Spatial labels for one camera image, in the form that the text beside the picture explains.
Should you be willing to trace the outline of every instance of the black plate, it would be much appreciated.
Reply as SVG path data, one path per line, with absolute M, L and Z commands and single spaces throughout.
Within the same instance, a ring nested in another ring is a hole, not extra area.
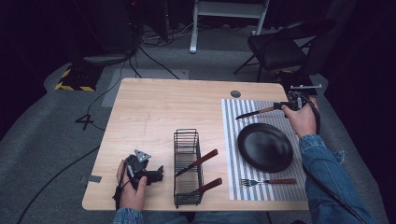
M 249 124 L 238 134 L 238 148 L 252 166 L 267 173 L 288 168 L 293 160 L 289 138 L 278 128 L 265 124 Z

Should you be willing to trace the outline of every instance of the black chair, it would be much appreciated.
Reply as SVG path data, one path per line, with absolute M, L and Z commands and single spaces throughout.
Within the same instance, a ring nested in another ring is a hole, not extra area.
M 247 44 L 253 55 L 233 73 L 236 74 L 245 66 L 259 64 L 260 68 L 257 75 L 257 82 L 259 82 L 262 69 L 268 72 L 294 66 L 300 66 L 301 69 L 308 58 L 308 54 L 305 54 L 303 49 L 310 48 L 317 38 L 329 32 L 335 24 L 335 20 L 327 19 L 298 21 L 282 28 L 276 33 L 252 35 L 248 38 Z M 298 46 L 294 41 L 309 37 L 311 39 L 301 46 Z M 249 63 L 254 58 L 257 58 L 259 62 Z

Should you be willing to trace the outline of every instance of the striped placemat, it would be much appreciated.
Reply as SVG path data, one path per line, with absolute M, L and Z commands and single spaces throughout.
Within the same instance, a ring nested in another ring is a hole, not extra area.
M 222 99 L 222 115 L 224 124 L 225 145 L 227 151 L 227 166 L 229 177 L 229 191 L 231 200 L 251 201 L 307 201 L 304 182 L 305 174 L 302 169 L 302 159 L 298 148 L 298 139 L 285 115 L 280 110 L 251 116 L 249 118 L 235 118 L 241 114 L 260 110 L 272 106 L 274 102 Z M 290 140 L 293 146 L 293 161 L 284 171 L 268 174 L 248 164 L 241 156 L 237 146 L 239 132 L 251 123 L 267 123 L 277 127 Z M 296 185 L 257 185 L 244 187 L 239 180 L 243 178 L 275 179 L 297 178 Z

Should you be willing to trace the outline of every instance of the denim jacket sleeve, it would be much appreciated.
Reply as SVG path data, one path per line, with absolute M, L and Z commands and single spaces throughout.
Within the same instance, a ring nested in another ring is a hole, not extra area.
M 365 208 L 345 169 L 316 134 L 299 142 L 303 165 L 328 189 L 352 207 L 366 223 L 376 223 Z M 305 182 L 309 211 L 314 223 L 361 223 L 309 178 Z
M 113 224 L 142 224 L 142 213 L 131 208 L 120 208 L 116 212 Z

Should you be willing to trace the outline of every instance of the metal utensil rack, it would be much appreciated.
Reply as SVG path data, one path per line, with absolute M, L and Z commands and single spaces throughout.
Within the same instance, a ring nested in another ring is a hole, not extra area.
M 177 129 L 174 133 L 175 174 L 201 158 L 199 134 L 196 129 Z M 194 192 L 204 183 L 202 166 L 174 178 L 175 206 L 201 203 L 203 193 Z

